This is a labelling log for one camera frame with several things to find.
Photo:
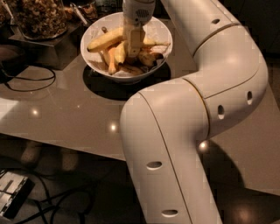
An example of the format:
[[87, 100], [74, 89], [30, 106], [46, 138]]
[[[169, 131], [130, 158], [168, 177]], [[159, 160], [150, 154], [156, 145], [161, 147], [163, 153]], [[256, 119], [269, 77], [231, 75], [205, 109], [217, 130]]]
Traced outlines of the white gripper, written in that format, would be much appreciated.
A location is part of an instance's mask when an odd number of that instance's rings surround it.
[[143, 45], [145, 31], [141, 25], [146, 25], [152, 18], [156, 0], [123, 0], [122, 12], [124, 20], [123, 36], [127, 41], [127, 55], [135, 58]]

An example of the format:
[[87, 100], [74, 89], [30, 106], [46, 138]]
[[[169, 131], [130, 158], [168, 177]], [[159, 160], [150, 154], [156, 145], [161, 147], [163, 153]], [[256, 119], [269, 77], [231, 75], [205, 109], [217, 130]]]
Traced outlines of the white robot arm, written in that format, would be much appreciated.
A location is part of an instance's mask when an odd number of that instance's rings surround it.
[[122, 147], [147, 224], [222, 224], [198, 147], [249, 116], [268, 85], [263, 55], [218, 0], [161, 0], [198, 66], [125, 103]]

